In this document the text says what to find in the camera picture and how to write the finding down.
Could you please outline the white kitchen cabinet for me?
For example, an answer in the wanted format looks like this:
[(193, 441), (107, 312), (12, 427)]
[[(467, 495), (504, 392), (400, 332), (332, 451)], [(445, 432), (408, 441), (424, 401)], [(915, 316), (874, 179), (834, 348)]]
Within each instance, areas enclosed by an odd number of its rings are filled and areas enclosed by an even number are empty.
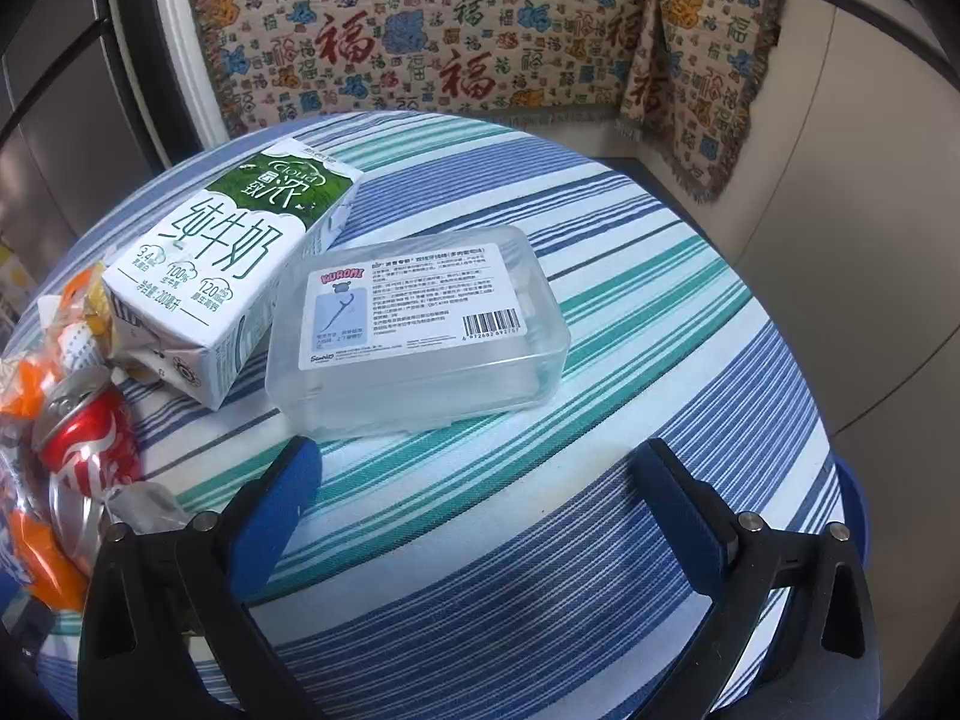
[(958, 80), (908, 0), (784, 0), (726, 190), (609, 121), (542, 135), (708, 238), (775, 319), (888, 550), (958, 532)]

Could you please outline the clear plastic floss box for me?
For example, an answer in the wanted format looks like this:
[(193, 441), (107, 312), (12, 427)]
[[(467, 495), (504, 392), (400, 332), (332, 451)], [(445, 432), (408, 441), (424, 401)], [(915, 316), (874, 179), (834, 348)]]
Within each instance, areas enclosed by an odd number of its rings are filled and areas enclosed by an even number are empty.
[(331, 250), (281, 278), (265, 393), (322, 440), (544, 405), (571, 333), (519, 227)]

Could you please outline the striped blue green tablecloth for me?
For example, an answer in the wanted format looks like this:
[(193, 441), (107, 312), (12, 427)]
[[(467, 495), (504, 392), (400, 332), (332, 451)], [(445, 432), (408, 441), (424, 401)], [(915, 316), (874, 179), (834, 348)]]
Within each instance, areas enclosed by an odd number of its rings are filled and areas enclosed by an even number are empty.
[(519, 227), (571, 348), (535, 410), (322, 445), (252, 616), (334, 718), (630, 715), (708, 610), (633, 488), (633, 447), (664, 439), (771, 527), (843, 514), (788, 345), (698, 232), (555, 143), (413, 112), (288, 135), (364, 172), (340, 247)]

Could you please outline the grey steel refrigerator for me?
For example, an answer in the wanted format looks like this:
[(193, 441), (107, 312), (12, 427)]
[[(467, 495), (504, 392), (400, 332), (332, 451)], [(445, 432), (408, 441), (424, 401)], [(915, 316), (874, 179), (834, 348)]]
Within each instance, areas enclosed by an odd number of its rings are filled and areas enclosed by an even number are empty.
[(3, 0), (2, 242), (37, 281), (164, 171), (110, 0)]

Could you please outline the orange clear plastic bag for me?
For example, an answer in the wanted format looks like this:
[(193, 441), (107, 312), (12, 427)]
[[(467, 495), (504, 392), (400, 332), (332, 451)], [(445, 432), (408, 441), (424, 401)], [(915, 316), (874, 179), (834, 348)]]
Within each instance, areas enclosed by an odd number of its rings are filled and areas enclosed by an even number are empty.
[(2, 571), (53, 611), (78, 611), (86, 578), (60, 550), (47, 507), (49, 472), (29, 441), (53, 387), (109, 356), (103, 273), (95, 263), (39, 299), (41, 341), (2, 361)]

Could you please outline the crushed red cola can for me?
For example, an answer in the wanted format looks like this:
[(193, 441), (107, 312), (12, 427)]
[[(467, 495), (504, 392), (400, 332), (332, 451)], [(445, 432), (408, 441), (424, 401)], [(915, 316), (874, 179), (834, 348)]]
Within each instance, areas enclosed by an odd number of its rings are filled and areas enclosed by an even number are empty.
[(60, 550), (89, 577), (109, 520), (107, 498), (142, 477), (132, 413), (106, 366), (78, 369), (52, 388), (32, 447), (49, 472), (47, 507)]

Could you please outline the patterned Chinese character blanket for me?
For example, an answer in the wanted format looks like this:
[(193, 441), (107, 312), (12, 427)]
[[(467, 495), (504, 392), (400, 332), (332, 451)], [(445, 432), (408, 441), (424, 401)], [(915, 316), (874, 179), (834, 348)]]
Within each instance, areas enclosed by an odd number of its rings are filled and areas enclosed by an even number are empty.
[(781, 0), (189, 0), (231, 135), (411, 109), (617, 119), (695, 199), (726, 188)]

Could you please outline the green white milk carton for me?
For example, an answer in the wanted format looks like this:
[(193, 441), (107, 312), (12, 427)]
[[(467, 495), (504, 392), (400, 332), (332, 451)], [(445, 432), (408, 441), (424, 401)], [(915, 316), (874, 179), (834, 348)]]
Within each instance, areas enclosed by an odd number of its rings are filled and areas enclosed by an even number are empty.
[(187, 195), (104, 273), (119, 355), (220, 408), (274, 321), (283, 270), (331, 247), (363, 177), (285, 138)]

